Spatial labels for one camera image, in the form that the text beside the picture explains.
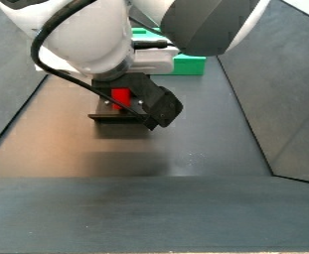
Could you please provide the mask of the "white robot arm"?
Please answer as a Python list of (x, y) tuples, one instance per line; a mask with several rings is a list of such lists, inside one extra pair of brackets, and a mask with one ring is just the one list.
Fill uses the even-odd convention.
[(128, 72), (164, 73), (173, 61), (137, 50), (133, 8), (173, 43), (172, 53), (228, 52), (255, 27), (271, 0), (0, 0), (22, 31), (78, 72), (110, 80)]

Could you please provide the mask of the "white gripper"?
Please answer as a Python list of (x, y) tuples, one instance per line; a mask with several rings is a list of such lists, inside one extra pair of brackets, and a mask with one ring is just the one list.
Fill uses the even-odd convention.
[(62, 63), (51, 63), (43, 55), (41, 60), (54, 69), (74, 70), (84, 74), (125, 72), (161, 74), (173, 71), (175, 56), (179, 54), (175, 47), (136, 50), (133, 43), (138, 43), (138, 40), (50, 38), (42, 46), (62, 60)]

